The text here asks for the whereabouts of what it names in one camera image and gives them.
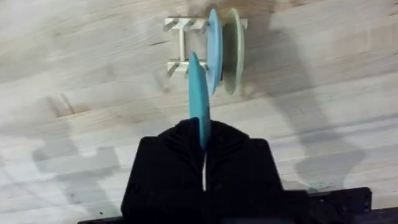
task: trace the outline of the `wooden surface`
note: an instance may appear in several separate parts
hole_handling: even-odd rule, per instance
[[[268,139],[287,189],[398,206],[398,1],[0,0],[2,223],[119,215],[140,138],[188,117],[164,18],[213,4],[249,28],[243,87],[218,88],[212,118]]]

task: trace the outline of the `plate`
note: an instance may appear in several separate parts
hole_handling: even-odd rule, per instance
[[[199,140],[200,146],[204,150],[211,131],[209,95],[205,70],[194,52],[189,57],[188,82],[189,114],[191,118],[199,119]]]
[[[227,93],[232,95],[241,82],[244,63],[244,33],[239,12],[231,9],[223,27],[224,62],[223,82]]]
[[[223,69],[223,31],[215,9],[211,10],[208,20],[206,65],[208,92],[212,96],[220,84]]]

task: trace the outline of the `blue plate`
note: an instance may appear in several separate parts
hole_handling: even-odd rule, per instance
[[[211,131],[209,95],[205,70],[199,64],[199,59],[193,52],[189,57],[188,81],[189,113],[191,118],[199,119],[200,146],[205,150]]]
[[[206,53],[206,64],[208,67],[207,87],[209,95],[212,96],[218,84],[220,84],[223,66],[223,31],[215,9],[211,10],[208,23]]]

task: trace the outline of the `light green plate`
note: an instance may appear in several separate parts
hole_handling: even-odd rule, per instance
[[[223,81],[225,90],[232,95],[241,82],[244,62],[243,25],[236,9],[229,11],[223,27],[223,40]]]

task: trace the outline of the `green plate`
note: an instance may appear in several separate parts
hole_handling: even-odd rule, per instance
[[[223,81],[225,90],[232,95],[241,82],[244,62],[243,25],[236,9],[229,11],[223,27],[223,41]]]

